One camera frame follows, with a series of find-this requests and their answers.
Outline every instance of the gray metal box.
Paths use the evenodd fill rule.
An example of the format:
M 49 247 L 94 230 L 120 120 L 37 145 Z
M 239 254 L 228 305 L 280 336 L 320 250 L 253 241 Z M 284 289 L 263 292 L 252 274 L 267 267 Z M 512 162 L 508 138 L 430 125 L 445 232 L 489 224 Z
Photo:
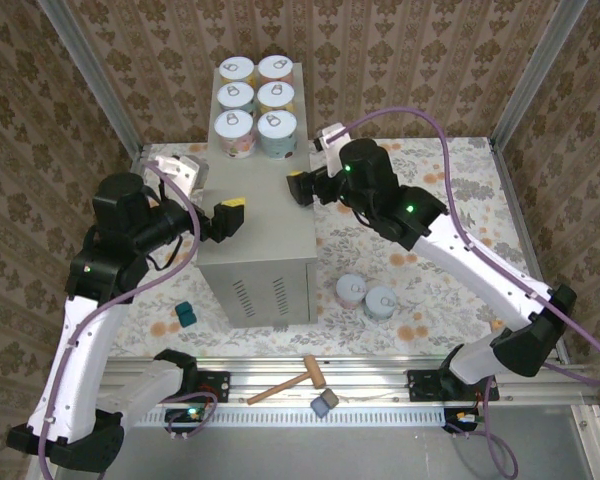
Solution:
M 209 177 L 202 206 L 245 197 L 244 225 L 220 244 L 200 245 L 197 266 L 234 327 L 314 323 L 316 317 L 316 234 L 313 208 L 295 203 L 286 176 L 309 171 L 307 118 L 302 65 L 294 64 L 298 148 L 287 159 L 272 160 L 259 148 L 248 158 L 227 157 L 213 122 L 221 113 L 213 81 L 207 161 Z

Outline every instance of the wooden hammer handle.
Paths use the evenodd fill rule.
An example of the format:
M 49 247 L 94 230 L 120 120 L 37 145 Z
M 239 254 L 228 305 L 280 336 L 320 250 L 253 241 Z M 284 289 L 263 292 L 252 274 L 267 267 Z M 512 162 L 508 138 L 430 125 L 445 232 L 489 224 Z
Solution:
M 308 380 L 309 378 L 311 378 L 311 374 L 309 372 L 305 372 L 302 375 L 297 376 L 296 378 L 292 378 L 291 380 L 287 380 L 286 382 L 281 383 L 280 385 L 276 385 L 275 387 L 270 388 L 266 392 L 259 393 L 255 397 L 251 397 L 249 400 L 247 400 L 247 404 L 253 405 L 254 403 L 258 403 L 259 401 L 264 400 L 265 398 L 270 397 L 271 395 L 275 395 L 276 393 L 286 390 L 289 387 L 293 387 L 294 385 L 297 385 L 303 380 Z

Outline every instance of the white can lid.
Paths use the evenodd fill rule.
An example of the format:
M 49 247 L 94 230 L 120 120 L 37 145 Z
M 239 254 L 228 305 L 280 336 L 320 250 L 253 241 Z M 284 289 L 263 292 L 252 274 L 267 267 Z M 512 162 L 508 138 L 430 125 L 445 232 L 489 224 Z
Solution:
M 288 137 L 297 126 L 296 116 L 286 110 L 272 110 L 258 120 L 258 131 L 267 138 Z
M 373 287 L 364 299 L 371 313 L 379 317 L 389 317 L 398 306 L 396 294 L 388 287 Z
M 293 100 L 295 91 L 285 82 L 269 82 L 258 90 L 258 101 L 267 107 L 282 107 Z
M 242 80 L 253 73 L 255 66 L 247 57 L 227 58 L 220 64 L 220 75 L 229 80 Z
M 253 88 L 248 83 L 231 82 L 220 87 L 216 97 L 225 107 L 238 108 L 253 100 Z
M 338 279 L 336 293 L 347 302 L 359 302 L 367 293 L 367 284 L 364 278 L 347 273 Z
M 293 62 L 284 55 L 271 55 L 260 60 L 258 72 L 267 78 L 282 78 L 291 73 Z
M 244 110 L 227 110 L 213 124 L 216 133 L 224 138 L 240 138 L 253 128 L 253 117 Z

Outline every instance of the patterned wallpaper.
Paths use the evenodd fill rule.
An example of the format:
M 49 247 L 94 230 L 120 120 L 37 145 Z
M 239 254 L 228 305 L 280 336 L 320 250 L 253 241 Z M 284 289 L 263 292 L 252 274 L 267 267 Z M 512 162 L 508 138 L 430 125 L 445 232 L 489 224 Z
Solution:
M 600 339 L 600 0 L 590 0 L 506 145 L 545 278 L 578 293 L 575 318 Z M 577 361 L 598 362 L 578 335 Z
M 488 136 L 557 0 L 64 0 L 144 143 L 206 139 L 213 68 L 302 62 L 309 130 L 390 105 Z M 432 136 L 387 116 L 360 134 Z
M 36 2 L 0 0 L 0 479 L 44 385 L 90 198 L 129 159 Z

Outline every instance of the floral tablecloth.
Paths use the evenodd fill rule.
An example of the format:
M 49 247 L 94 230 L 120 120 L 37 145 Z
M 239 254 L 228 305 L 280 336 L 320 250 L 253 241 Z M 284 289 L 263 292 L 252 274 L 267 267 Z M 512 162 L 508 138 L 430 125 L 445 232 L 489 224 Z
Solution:
M 378 140 L 392 158 L 400 181 L 427 188 L 445 200 L 437 139 Z M 449 142 L 453 188 L 462 221 L 487 246 L 527 271 L 500 178 L 484 138 Z M 193 153 L 205 144 L 153 145 L 149 157 Z M 312 150 L 313 168 L 324 156 Z M 155 179 L 147 181 L 155 185 Z M 171 281 L 138 296 L 115 339 L 112 355 L 155 355 L 172 348 L 197 356 L 446 354 L 477 340 L 501 323 L 451 275 L 362 227 L 343 205 L 316 204 L 318 317 L 313 325 L 231 328 L 200 271 L 192 264 Z M 190 247 L 191 240 L 184 243 Z M 170 249 L 158 252 L 164 260 Z M 185 254 L 178 255 L 180 261 Z M 387 285 L 399 307 L 390 321 L 376 324 L 359 307 L 343 310 L 334 298 L 336 280 L 357 273 L 369 286 Z M 151 271 L 147 279 L 159 273 Z M 181 328 L 174 307 L 188 301 L 198 322 Z

